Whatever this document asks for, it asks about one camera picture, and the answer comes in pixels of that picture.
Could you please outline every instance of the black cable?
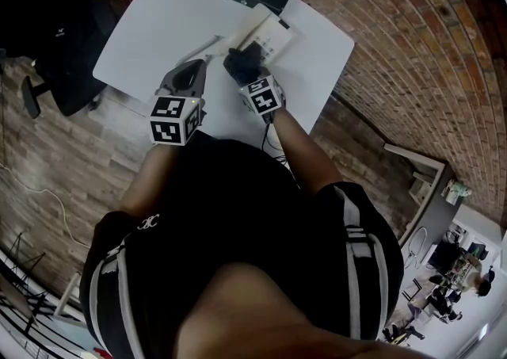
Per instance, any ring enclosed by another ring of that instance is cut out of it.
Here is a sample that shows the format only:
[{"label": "black cable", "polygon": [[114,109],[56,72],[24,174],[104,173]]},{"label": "black cable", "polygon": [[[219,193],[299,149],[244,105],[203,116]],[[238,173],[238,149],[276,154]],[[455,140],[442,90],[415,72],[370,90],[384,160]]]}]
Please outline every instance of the black cable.
[{"label": "black cable", "polygon": [[262,139],[261,151],[264,151],[264,143],[268,139],[268,130],[269,124],[266,124],[266,129],[264,130],[264,138]]},{"label": "black cable", "polygon": [[284,151],[283,149],[275,147],[271,142],[269,142],[269,137],[268,137],[269,125],[270,124],[266,124],[266,129],[264,130],[264,138],[262,139],[261,149],[264,150],[264,144],[267,142],[268,145],[270,147],[272,147],[275,151],[283,152]]}]

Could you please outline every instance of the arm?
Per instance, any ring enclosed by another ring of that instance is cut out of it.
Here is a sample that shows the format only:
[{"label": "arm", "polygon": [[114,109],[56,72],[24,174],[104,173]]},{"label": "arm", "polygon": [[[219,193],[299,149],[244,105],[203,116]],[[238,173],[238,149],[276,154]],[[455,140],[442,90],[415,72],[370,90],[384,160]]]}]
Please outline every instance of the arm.
[{"label": "arm", "polygon": [[326,185],[343,181],[330,157],[301,128],[289,111],[285,108],[276,110],[273,125],[291,171],[303,189],[316,194]]},{"label": "arm", "polygon": [[152,147],[125,192],[120,211],[141,219],[148,217],[167,183],[178,154],[179,147],[170,145]]}]

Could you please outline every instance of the black office chair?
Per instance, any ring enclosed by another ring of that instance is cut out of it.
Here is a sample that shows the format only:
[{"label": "black office chair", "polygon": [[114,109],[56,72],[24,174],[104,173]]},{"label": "black office chair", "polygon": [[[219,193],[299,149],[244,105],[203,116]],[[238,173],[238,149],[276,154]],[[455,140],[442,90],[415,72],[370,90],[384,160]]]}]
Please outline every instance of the black office chair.
[{"label": "black office chair", "polygon": [[25,107],[32,118],[40,114],[36,98],[49,90],[64,116],[88,104],[96,106],[93,100],[106,84],[96,80],[92,72],[115,26],[116,15],[107,0],[93,0],[66,24],[62,23],[53,44],[34,63],[44,83],[34,87],[26,76],[21,84]]},{"label": "black office chair", "polygon": [[92,71],[117,23],[108,0],[3,0],[0,48],[9,57],[28,56],[44,80],[21,84],[25,107],[40,114],[37,96],[51,91],[65,116],[82,109],[105,88]]},{"label": "black office chair", "polygon": [[468,247],[468,253],[476,256],[479,261],[483,261],[487,258],[489,251],[483,243],[472,242]]}]

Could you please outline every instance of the black t-shirt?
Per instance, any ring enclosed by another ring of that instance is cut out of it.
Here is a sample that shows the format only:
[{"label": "black t-shirt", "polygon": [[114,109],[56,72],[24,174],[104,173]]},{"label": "black t-shirt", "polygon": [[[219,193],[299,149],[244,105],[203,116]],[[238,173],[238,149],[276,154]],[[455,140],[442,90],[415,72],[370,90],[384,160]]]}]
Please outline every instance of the black t-shirt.
[{"label": "black t-shirt", "polygon": [[[145,220],[111,212],[96,226],[80,298],[90,332],[90,281],[107,253],[127,238],[132,314],[145,357],[170,357],[177,330],[216,270],[232,262],[267,273],[317,327],[349,335],[344,202],[382,244],[389,274],[389,314],[402,281],[398,242],[363,189],[341,182],[306,196],[290,171],[266,153],[233,140],[182,150],[158,211]],[[379,326],[378,274],[360,278],[361,337]],[[125,338],[117,281],[98,287],[101,336],[114,357],[132,357]]]}]

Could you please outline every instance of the desk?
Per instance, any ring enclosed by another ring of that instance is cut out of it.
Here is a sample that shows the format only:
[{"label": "desk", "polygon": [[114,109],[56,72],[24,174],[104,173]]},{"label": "desk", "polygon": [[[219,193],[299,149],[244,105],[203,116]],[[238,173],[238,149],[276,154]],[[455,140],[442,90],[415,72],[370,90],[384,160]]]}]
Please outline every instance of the desk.
[{"label": "desk", "polygon": [[[214,35],[229,36],[250,8],[231,0],[134,0],[102,51],[93,76],[147,102],[175,63]],[[353,40],[300,0],[280,15],[297,33],[270,70],[286,91],[288,110],[309,132],[352,52]],[[212,48],[204,51],[212,53]],[[200,130],[259,147],[260,117],[246,111],[223,58],[208,66],[208,115]]]}]

